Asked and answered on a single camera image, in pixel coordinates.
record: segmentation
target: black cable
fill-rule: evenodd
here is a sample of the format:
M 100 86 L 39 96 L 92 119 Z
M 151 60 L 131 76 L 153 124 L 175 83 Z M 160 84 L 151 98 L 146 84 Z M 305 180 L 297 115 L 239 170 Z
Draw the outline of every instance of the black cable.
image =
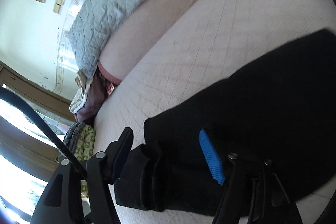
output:
M 73 166 L 81 174 L 83 180 L 86 180 L 86 170 L 76 159 L 76 157 L 70 152 L 70 150 L 65 146 L 64 143 L 56 136 L 56 134 L 51 130 L 51 128 L 44 122 L 44 120 L 19 96 L 7 90 L 5 88 L 0 88 L 0 99 L 8 102 L 9 104 L 15 106 L 26 114 L 34 124 L 56 145 L 56 147 L 70 160 Z

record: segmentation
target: maroon fabric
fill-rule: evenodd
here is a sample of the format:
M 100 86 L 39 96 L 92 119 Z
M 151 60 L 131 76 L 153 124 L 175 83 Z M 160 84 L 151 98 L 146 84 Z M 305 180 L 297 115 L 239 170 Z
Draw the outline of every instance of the maroon fabric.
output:
M 105 77 L 111 83 L 113 83 L 115 85 L 120 85 L 121 84 L 122 81 L 119 78 L 116 78 L 115 76 L 110 74 L 107 70 L 105 70 L 105 68 L 100 63 L 100 61 L 98 61 L 98 69 L 99 69 L 100 73 L 102 74 L 102 76 Z
M 93 77 L 85 105 L 76 113 L 77 120 L 79 122 L 85 122 L 94 118 L 107 97 L 105 81 L 100 75 L 99 70 L 97 70 Z

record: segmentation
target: quilted blanket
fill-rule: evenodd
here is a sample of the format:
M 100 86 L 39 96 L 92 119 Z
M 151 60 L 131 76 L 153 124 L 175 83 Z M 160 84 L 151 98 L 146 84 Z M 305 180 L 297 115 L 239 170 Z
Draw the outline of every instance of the quilted blanket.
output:
M 93 78 L 100 52 L 119 25 L 145 0 L 85 0 L 68 39 L 78 68 Z

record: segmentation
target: black garment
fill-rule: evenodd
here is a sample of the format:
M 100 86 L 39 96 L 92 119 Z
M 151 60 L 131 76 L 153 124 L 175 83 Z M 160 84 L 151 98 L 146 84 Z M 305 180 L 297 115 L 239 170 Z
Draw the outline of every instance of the black garment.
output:
M 287 43 L 146 120 L 143 151 L 154 144 L 161 149 L 166 162 L 164 188 L 178 189 L 173 198 L 167 196 L 168 190 L 161 199 L 156 197 L 164 208 L 213 215 L 211 208 L 201 209 L 211 199 L 216 210 L 219 199 L 207 191 L 213 189 L 211 180 L 203 181 L 203 188 L 197 182 L 205 172 L 210 174 L 199 146 L 203 128 L 211 131 L 223 159 L 229 152 L 271 159 L 291 199 L 301 199 L 324 185 L 336 173 L 335 35 L 322 30 Z M 176 166 L 181 168 L 174 173 Z M 129 175 L 122 174 L 116 193 L 124 181 L 131 184 L 134 178 L 132 164 L 125 169 Z M 177 179 L 167 180 L 172 172 Z M 141 191 L 154 196 L 148 184 Z M 123 197 L 117 204 L 128 206 L 134 199 L 128 194 L 119 192 Z M 186 209 L 189 202 L 192 208 Z

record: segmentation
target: white wall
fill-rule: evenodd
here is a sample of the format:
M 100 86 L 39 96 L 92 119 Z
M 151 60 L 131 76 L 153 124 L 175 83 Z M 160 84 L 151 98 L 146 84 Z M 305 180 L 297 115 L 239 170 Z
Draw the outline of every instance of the white wall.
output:
M 53 90 L 56 83 L 58 36 L 71 0 L 60 15 L 55 0 L 0 0 L 0 60 L 29 80 Z M 70 100 L 77 91 L 75 73 L 67 72 L 61 95 Z

